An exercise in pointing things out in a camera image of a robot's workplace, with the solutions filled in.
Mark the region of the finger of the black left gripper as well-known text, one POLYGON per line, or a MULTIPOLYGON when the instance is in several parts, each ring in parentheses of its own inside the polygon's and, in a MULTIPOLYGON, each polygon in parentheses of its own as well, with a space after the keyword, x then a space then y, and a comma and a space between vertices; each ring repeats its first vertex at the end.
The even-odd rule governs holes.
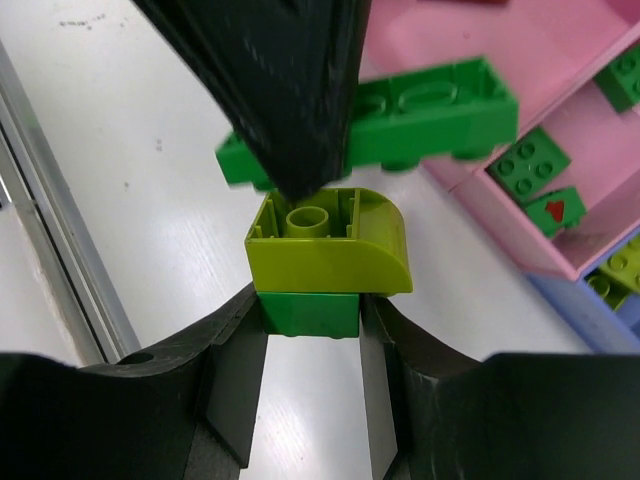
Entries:
POLYGON ((268 179, 299 201, 340 178, 368 1, 139 1, 268 179))

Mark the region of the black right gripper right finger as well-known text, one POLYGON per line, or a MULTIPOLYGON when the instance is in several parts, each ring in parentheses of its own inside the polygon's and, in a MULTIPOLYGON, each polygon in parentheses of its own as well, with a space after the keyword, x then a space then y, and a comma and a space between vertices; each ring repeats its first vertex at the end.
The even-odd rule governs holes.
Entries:
POLYGON ((499 353, 474 360, 360 298, 376 479, 635 479, 635 355, 499 353))

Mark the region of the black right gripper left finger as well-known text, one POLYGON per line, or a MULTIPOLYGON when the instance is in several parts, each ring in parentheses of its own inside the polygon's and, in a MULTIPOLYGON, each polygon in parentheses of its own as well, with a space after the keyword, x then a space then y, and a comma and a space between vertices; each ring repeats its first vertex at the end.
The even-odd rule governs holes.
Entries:
POLYGON ((267 336, 255 289, 115 364, 1 357, 5 479, 235 479, 267 336))

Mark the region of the long dark green lego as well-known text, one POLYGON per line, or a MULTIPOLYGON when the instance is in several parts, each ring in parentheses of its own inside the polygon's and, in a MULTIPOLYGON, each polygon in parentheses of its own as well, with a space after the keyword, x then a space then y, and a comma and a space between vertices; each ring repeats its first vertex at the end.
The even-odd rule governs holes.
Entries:
POLYGON ((519 104, 484 57, 359 82, 355 73, 269 80, 247 95, 216 158, 230 185, 310 196, 378 164, 482 157, 517 133, 519 104))

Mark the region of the lime curved lego brick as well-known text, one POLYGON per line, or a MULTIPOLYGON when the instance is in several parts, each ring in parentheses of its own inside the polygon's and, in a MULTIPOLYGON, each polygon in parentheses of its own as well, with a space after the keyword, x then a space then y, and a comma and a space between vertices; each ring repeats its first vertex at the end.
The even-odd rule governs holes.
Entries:
POLYGON ((366 188, 322 189, 297 204, 270 192, 244 245, 258 291, 413 291, 403 216, 366 188))

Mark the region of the dark green square lego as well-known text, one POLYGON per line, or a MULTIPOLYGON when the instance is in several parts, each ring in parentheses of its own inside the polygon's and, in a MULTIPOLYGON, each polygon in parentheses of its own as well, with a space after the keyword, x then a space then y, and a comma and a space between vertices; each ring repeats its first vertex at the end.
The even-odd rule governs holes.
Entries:
POLYGON ((575 187, 551 191, 523 205, 523 211, 548 238, 578 226, 587 209, 575 187))

